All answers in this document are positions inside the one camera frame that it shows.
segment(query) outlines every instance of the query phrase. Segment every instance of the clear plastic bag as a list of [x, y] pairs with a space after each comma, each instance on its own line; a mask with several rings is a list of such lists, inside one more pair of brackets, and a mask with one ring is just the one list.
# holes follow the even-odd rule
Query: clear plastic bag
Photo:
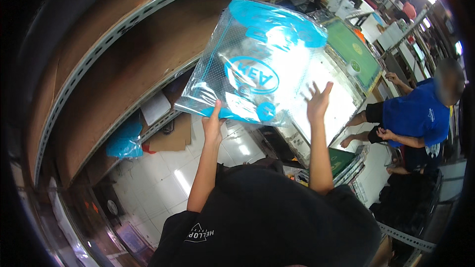
[[255, 0], [233, 0], [221, 15], [175, 109], [288, 126], [306, 73], [328, 35], [310, 17]]
[[107, 141], [105, 152], [109, 157], [136, 158], [143, 156], [140, 119], [132, 117], [125, 121]]

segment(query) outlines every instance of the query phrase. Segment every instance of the green board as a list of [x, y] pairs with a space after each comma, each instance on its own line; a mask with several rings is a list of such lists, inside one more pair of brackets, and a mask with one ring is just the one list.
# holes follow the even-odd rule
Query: green board
[[330, 154], [330, 165], [332, 166], [333, 178], [335, 178], [355, 157], [354, 153], [328, 148]]
[[325, 25], [328, 32], [328, 44], [345, 61], [356, 61], [361, 68], [356, 76], [361, 88], [368, 92], [379, 77], [381, 67], [365, 44], [340, 19], [330, 21]]

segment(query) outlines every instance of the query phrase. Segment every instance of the bare foot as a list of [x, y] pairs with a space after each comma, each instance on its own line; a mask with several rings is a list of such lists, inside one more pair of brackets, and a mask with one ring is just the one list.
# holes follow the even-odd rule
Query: bare foot
[[347, 138], [345, 138], [341, 143], [342, 148], [347, 148], [348, 145], [350, 145], [350, 142], [353, 140], [353, 135], [349, 135]]

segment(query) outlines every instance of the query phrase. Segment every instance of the orange shirt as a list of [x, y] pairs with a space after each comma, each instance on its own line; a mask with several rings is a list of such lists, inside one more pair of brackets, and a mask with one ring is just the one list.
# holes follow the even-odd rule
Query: orange shirt
[[402, 6], [402, 11], [409, 17], [409, 19], [414, 20], [416, 18], [416, 9], [414, 9], [411, 3], [404, 3]]

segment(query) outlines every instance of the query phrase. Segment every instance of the hand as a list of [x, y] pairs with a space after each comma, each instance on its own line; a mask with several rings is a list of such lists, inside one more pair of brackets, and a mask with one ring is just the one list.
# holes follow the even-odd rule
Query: hand
[[388, 79], [389, 81], [391, 81], [393, 84], [395, 85], [400, 85], [401, 84], [401, 80], [398, 78], [398, 76], [393, 73], [393, 72], [388, 72], [385, 76], [384, 76], [386, 79]]
[[381, 127], [379, 127], [377, 130], [376, 130], [376, 134], [381, 137], [383, 140], [393, 140], [394, 137], [395, 137], [395, 134], [392, 133], [391, 130], [389, 129], [383, 129]]
[[307, 117], [311, 125], [320, 120], [323, 121], [325, 111], [328, 107], [328, 95], [332, 87], [333, 83], [329, 81], [322, 93], [318, 91], [315, 82], [313, 82], [313, 89], [312, 87], [309, 88], [312, 98], [309, 100], [305, 97], [305, 100], [307, 101]]
[[221, 134], [221, 126], [226, 121], [225, 118], [219, 119], [218, 114], [221, 110], [221, 100], [216, 100], [213, 113], [210, 117], [203, 117], [201, 122], [203, 123], [203, 130], [205, 132], [205, 145], [219, 145], [223, 140]]

